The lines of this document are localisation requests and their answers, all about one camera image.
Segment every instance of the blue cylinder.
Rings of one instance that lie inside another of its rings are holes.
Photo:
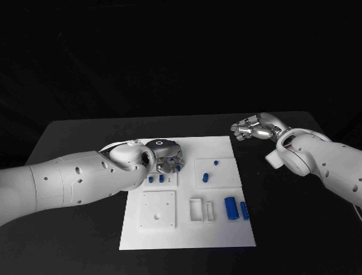
[[[225,198],[225,207],[227,207],[228,219],[238,219],[240,212],[237,211],[237,201],[234,197]]]
[[[204,182],[208,182],[208,173],[204,174]]]
[[[241,202],[241,212],[243,212],[243,218],[250,219],[248,212],[247,212],[247,207],[245,207],[245,202]]]

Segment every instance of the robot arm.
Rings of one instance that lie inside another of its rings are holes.
[[[320,133],[290,128],[268,113],[231,126],[238,140],[253,136],[273,139],[276,150],[266,157],[277,169],[283,165],[300,176],[315,174],[325,187],[362,207],[362,151],[335,143]]]
[[[0,225],[38,211],[83,205],[132,191],[152,170],[182,169],[182,148],[165,139],[110,144],[31,166],[0,170]]]

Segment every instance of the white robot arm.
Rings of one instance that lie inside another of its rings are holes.
[[[83,205],[136,189],[152,170],[183,167],[179,144],[156,139],[113,143],[100,151],[0,170],[0,225],[38,211]]]
[[[320,133],[293,129],[268,113],[231,126],[238,140],[257,137],[276,141],[276,150],[266,157],[277,169],[283,165],[300,176],[315,174],[325,187],[362,207],[362,151],[335,143]]]

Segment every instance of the dark wall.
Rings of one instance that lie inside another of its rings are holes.
[[[36,5],[0,7],[0,168],[106,117],[309,111],[362,149],[362,6]]]

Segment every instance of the black table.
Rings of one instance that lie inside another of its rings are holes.
[[[322,132],[306,112],[273,113]],[[0,227],[0,274],[362,274],[362,224],[315,175],[266,161],[270,140],[237,141],[231,125],[253,113],[55,121],[26,165],[113,142],[231,135],[257,247],[119,251],[127,193],[34,213]]]

